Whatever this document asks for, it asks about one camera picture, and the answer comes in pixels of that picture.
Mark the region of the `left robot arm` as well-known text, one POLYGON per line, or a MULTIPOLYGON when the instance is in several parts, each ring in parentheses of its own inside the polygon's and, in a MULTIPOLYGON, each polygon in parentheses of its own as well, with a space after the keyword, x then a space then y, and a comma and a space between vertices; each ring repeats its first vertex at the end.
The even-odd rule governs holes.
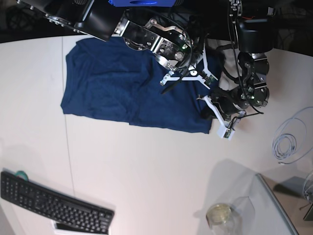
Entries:
POLYGON ((275 5, 269 0, 208 0, 205 6, 212 9, 204 13, 211 23, 214 36, 228 36, 228 45, 213 50, 219 66, 236 87, 231 90, 215 88, 209 98, 212 108, 205 107, 201 116, 212 120, 216 112, 226 121, 248 116, 247 108, 255 115, 268 104, 269 89, 266 76, 269 63, 266 53, 274 47, 276 29, 273 21, 275 5))

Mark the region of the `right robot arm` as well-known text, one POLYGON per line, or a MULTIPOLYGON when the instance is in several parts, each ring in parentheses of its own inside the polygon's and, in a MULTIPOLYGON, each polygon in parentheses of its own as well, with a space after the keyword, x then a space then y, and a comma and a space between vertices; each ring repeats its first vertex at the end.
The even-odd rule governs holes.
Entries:
POLYGON ((107 42, 113 35, 122 37, 135 50, 148 50, 171 76, 183 79, 208 76, 198 71, 206 63, 205 44, 178 22, 155 10, 181 5, 180 0, 19 0, 51 23, 107 42))

